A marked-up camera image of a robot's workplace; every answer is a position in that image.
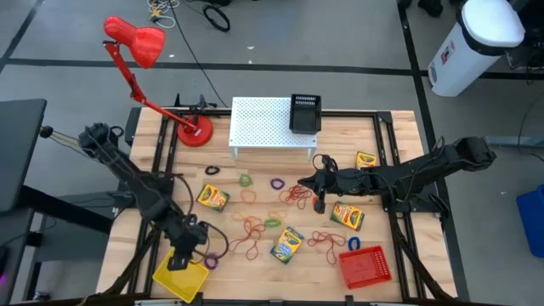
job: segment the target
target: gray floor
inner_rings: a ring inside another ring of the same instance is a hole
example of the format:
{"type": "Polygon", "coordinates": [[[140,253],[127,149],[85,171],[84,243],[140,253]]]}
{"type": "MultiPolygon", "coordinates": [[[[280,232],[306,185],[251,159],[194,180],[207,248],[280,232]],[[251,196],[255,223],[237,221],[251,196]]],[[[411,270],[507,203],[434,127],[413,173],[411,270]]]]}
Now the gray floor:
{"type": "MultiPolygon", "coordinates": [[[[33,3],[0,1],[0,53],[33,3]]],[[[430,18],[415,3],[407,11],[421,69],[455,23],[454,9],[446,1],[444,5],[439,19],[430,18]]],[[[224,11],[232,23],[227,34],[183,5],[177,8],[201,62],[410,69],[395,0],[235,0],[224,11]]],[[[12,58],[109,60],[101,41],[107,38],[102,22],[110,14],[137,26],[148,24],[145,1],[46,0],[12,58]]],[[[160,61],[192,62],[175,29],[167,30],[160,61]]],[[[511,72],[502,59],[490,70],[511,72]]],[[[200,71],[134,72],[147,96],[159,105],[172,104],[176,93],[186,104],[196,102],[199,94],[218,102],[200,71]]],[[[320,94],[325,108],[414,110],[422,139],[425,136],[411,76],[284,71],[208,75],[228,104],[235,96],[320,94]]],[[[435,133],[449,142],[472,135],[517,135],[526,108],[544,90],[544,82],[527,86],[524,81],[478,80],[459,97],[446,99],[431,92],[428,80],[423,83],[435,133]]],[[[7,65],[0,74],[0,100],[28,98],[45,98],[44,123],[72,135],[94,122],[124,125],[128,109],[136,105],[114,68],[7,65]]],[[[541,134],[544,123],[538,119],[543,113],[542,104],[531,112],[524,134],[541,134]]],[[[496,153],[489,170],[447,179],[470,297],[485,303],[540,305],[544,261],[529,252],[515,197],[543,183],[544,164],[516,150],[496,153]]],[[[117,184],[105,168],[43,139],[38,140],[26,183],[54,196],[113,190],[117,184]],[[51,179],[40,179],[43,173],[51,179]]],[[[48,263],[38,289],[54,298],[92,293],[100,260],[48,263]]]]}

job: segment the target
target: lamp shade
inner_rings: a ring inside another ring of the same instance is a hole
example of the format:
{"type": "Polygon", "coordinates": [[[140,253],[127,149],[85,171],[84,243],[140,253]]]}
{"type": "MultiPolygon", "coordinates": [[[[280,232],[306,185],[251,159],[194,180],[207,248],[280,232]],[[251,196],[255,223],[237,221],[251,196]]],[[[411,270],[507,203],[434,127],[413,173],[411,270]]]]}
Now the lamp shade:
{"type": "Polygon", "coordinates": [[[151,68],[161,55],[166,35],[163,30],[144,26],[135,27],[119,17],[108,17],[104,22],[105,33],[126,45],[134,61],[142,68],[151,68]]]}

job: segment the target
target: red desk lamp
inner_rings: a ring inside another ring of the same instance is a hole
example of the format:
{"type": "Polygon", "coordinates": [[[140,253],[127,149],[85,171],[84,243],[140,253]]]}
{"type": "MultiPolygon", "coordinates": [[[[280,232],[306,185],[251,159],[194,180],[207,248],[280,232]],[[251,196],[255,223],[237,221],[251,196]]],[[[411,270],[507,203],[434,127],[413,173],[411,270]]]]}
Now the red desk lamp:
{"type": "Polygon", "coordinates": [[[148,101],[136,82],[136,77],[130,72],[127,63],[119,52],[119,47],[123,44],[128,47],[134,61],[140,67],[144,69],[151,68],[161,55],[164,47],[166,40],[164,31],[150,26],[137,28],[116,16],[108,17],[105,20],[104,30],[109,37],[115,39],[114,42],[104,42],[104,47],[110,53],[113,62],[121,71],[128,86],[130,86],[132,90],[130,97],[160,112],[163,116],[178,122],[178,138],[185,145],[196,147],[207,143],[213,134],[213,126],[210,120],[205,116],[198,115],[189,116],[186,120],[148,101]]]}

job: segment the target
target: lamp arm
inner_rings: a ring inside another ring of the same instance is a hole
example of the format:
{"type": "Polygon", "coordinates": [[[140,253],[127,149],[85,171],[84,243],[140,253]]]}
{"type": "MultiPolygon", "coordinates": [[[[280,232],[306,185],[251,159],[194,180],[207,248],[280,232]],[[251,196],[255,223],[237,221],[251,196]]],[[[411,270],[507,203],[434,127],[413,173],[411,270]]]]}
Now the lamp arm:
{"type": "Polygon", "coordinates": [[[119,42],[104,41],[103,44],[104,48],[106,49],[106,51],[108,51],[111,58],[113,59],[113,62],[116,64],[117,68],[121,72],[122,76],[127,81],[128,86],[130,86],[130,98],[153,109],[154,111],[161,113],[163,116],[167,116],[168,118],[179,122],[182,126],[184,126],[186,133],[196,132],[198,130],[196,125],[186,121],[179,116],[174,115],[170,111],[165,110],[160,106],[147,100],[144,92],[142,92],[142,89],[139,87],[138,82],[136,82],[136,77],[132,72],[130,72],[127,62],[125,62],[125,59],[121,56],[121,52],[119,52],[119,42]]]}

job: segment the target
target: green rubber band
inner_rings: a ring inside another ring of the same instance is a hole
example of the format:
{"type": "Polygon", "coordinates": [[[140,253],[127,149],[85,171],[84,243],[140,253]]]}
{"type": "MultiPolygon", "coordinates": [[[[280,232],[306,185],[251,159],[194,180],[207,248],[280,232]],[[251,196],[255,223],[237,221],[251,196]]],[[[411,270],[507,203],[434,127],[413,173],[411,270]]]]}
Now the green rubber band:
{"type": "Polygon", "coordinates": [[[248,174],[240,174],[240,180],[238,183],[244,188],[249,187],[253,184],[252,177],[250,177],[248,174]]]}
{"type": "Polygon", "coordinates": [[[266,220],[264,220],[264,226],[266,226],[266,227],[273,228],[273,227],[278,227],[280,225],[281,225],[281,221],[278,220],[278,219],[266,219],[266,220]]]}

